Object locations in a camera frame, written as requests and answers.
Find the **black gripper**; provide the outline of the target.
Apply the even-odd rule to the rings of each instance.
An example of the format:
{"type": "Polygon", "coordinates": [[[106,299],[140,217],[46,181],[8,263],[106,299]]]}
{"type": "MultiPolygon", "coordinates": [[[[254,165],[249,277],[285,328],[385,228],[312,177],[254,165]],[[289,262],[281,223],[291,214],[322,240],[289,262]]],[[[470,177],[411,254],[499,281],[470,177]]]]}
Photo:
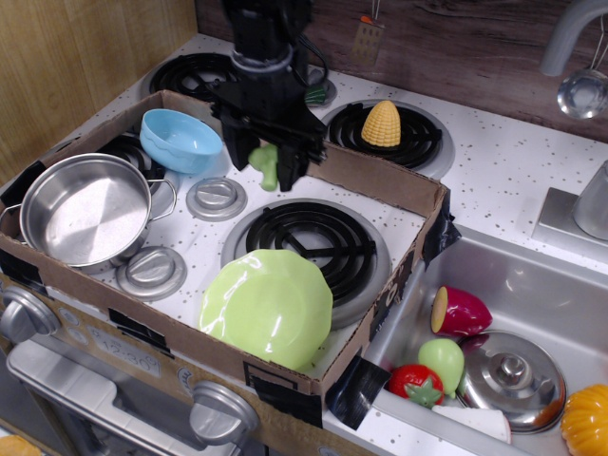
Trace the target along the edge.
{"type": "Polygon", "coordinates": [[[308,63],[256,69],[232,66],[234,82],[209,85],[215,97],[212,112],[221,122],[231,162],[242,171],[263,141],[276,145],[279,188],[289,192],[307,174],[311,162],[326,160],[326,128],[304,102],[310,85],[308,63]]]}

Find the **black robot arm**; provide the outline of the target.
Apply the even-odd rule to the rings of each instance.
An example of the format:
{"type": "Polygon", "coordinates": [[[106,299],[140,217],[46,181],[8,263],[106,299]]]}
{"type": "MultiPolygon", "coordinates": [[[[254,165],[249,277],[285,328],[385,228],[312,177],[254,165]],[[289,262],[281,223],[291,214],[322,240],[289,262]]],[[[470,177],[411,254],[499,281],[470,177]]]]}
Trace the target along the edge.
{"type": "Polygon", "coordinates": [[[209,84],[212,113],[233,166],[244,169],[262,142],[276,146],[276,176],[287,192],[310,163],[325,158],[325,125],[305,102],[308,50],[303,31],[310,1],[226,1],[232,27],[230,56],[236,78],[209,84]]]}

